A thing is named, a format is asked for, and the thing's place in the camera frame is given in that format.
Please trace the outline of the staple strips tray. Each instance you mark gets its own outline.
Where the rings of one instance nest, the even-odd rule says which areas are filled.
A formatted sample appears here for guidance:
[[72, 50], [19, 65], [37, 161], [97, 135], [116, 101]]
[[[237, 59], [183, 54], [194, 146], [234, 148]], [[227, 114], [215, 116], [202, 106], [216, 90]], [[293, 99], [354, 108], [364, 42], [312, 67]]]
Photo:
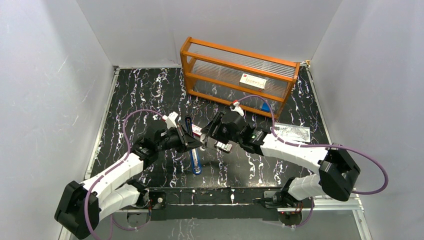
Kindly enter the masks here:
[[216, 141], [214, 147], [224, 153], [230, 153], [233, 145], [231, 143], [222, 143], [220, 141]]

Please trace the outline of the red white staple box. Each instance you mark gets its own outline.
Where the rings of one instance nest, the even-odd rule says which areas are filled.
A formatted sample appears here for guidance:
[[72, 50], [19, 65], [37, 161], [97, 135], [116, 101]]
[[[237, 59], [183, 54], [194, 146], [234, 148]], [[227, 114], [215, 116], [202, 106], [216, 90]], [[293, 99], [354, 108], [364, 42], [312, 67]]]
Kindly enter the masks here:
[[200, 128], [199, 126], [193, 124], [192, 125], [192, 132], [195, 136], [200, 137], [202, 135], [202, 128]]

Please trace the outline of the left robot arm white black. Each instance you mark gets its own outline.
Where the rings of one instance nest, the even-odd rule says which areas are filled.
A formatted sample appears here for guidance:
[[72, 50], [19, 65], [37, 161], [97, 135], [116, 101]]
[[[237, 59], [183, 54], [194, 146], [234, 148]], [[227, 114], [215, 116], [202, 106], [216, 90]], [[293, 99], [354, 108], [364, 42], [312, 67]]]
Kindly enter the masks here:
[[175, 150], [189, 152], [202, 146], [178, 123], [157, 121], [133, 143], [120, 160], [81, 183], [71, 181], [62, 193], [54, 219], [79, 240], [93, 235], [99, 222], [127, 206], [144, 208], [149, 194], [131, 178], [143, 172], [159, 153]]

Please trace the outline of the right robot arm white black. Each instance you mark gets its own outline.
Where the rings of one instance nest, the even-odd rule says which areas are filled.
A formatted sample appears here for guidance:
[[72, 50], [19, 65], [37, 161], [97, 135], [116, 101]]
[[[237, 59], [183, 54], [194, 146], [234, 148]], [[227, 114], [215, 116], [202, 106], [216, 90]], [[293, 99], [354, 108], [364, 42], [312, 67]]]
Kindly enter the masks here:
[[322, 195], [346, 202], [361, 172], [342, 147], [281, 142], [271, 130], [253, 127], [235, 111], [217, 113], [201, 133], [204, 139], [211, 138], [223, 144], [234, 142], [248, 153], [274, 157], [312, 171], [311, 175], [287, 181], [281, 199], [288, 207]]

